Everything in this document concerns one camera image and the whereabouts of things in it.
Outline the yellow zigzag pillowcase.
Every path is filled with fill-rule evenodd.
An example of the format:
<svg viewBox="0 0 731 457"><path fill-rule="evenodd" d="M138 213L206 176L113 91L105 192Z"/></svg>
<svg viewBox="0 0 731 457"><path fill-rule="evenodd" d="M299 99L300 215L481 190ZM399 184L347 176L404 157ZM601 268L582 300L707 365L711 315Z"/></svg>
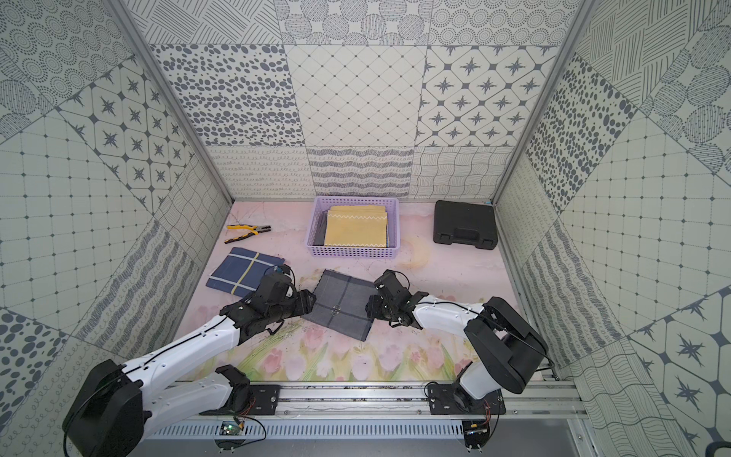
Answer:
<svg viewBox="0 0 731 457"><path fill-rule="evenodd" d="M386 248L388 213L384 206L334 206L327 211L327 247Z"/></svg>

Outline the purple plastic basket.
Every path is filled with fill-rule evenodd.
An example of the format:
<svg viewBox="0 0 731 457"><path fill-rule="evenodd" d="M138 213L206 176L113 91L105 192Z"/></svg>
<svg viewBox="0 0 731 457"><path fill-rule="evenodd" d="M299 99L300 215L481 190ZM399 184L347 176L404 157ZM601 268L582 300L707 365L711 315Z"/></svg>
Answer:
<svg viewBox="0 0 731 457"><path fill-rule="evenodd" d="M323 211L334 206L384 206L388 213L388 246L386 248L352 248L352 247L322 247L312 245L317 218ZM400 203L390 197L363 197L363 196L318 196L315 198L310 227L306 236L306 247L314 256L321 257L367 257L393 258L401 247Z"/></svg>

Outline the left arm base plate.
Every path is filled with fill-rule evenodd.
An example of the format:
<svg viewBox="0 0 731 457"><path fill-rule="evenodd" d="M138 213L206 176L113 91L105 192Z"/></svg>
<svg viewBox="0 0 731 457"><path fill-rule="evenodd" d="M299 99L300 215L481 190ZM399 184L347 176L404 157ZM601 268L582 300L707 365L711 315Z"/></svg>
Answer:
<svg viewBox="0 0 731 457"><path fill-rule="evenodd" d="M280 392L281 386L276 384L235 387L219 412L237 416L274 415Z"/></svg>

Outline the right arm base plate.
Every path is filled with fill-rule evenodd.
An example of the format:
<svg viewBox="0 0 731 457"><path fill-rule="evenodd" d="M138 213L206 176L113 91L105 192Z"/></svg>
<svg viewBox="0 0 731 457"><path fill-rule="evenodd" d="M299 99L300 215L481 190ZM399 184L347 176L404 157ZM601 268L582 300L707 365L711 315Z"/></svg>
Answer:
<svg viewBox="0 0 731 457"><path fill-rule="evenodd" d="M432 415L481 415L487 412L492 415L502 415L506 413L506 405L500 390L495 390L482 399L474 399L457 383L429 382L424 386L424 394Z"/></svg>

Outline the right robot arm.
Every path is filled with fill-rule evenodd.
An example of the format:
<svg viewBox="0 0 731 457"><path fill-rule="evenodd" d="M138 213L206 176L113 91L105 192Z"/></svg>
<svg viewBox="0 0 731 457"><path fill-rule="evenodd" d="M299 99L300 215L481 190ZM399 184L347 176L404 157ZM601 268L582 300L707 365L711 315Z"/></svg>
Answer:
<svg viewBox="0 0 731 457"><path fill-rule="evenodd" d="M392 327L433 329L466 339L478 356L458 375L455 398L465 404L496 390L521 394L542 361L543 337L506 300L460 304L426 292L394 295L385 287L369 298L367 316Z"/></svg>

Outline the black grid pillowcase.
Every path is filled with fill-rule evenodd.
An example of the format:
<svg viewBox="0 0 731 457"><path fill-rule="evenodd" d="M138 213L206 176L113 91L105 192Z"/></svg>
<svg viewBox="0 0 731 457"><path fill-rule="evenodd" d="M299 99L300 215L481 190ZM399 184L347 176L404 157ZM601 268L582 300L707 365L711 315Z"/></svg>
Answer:
<svg viewBox="0 0 731 457"><path fill-rule="evenodd" d="M318 215L315 235L312 245L322 247L325 245L325 239L327 234L327 215L328 211L323 211Z"/></svg>

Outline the navy striped cloth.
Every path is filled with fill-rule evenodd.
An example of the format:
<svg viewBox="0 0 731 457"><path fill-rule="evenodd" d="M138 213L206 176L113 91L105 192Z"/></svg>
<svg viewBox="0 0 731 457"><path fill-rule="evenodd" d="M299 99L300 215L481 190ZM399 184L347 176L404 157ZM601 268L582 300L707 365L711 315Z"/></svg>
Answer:
<svg viewBox="0 0 731 457"><path fill-rule="evenodd" d="M258 288L261 279L285 264L280 257L243 248L232 248L219 267L209 276L206 286L238 297Z"/></svg>

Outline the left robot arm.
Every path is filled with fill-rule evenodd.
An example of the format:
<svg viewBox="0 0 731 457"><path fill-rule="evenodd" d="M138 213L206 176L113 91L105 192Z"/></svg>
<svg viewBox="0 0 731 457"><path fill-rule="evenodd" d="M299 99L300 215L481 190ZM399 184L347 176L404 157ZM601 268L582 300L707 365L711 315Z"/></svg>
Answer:
<svg viewBox="0 0 731 457"><path fill-rule="evenodd" d="M315 303L312 292L287 284L252 292L163 348L121 364L98 364L62 423L62 448L75 447L83 456L127 456L158 430L188 417L251 411L257 402L251 379L233 365L186 386L173 382L259 333L276 333L285 320L312 312Z"/></svg>

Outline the dark grey plaid pillowcase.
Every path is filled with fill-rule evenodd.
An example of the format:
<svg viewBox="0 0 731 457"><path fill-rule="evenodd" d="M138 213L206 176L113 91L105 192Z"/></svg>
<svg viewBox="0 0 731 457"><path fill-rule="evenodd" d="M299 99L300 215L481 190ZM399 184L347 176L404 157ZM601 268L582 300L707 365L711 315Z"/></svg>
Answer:
<svg viewBox="0 0 731 457"><path fill-rule="evenodd" d="M367 304L376 289L372 282L325 270L314 289L316 302L304 319L364 342L374 322Z"/></svg>

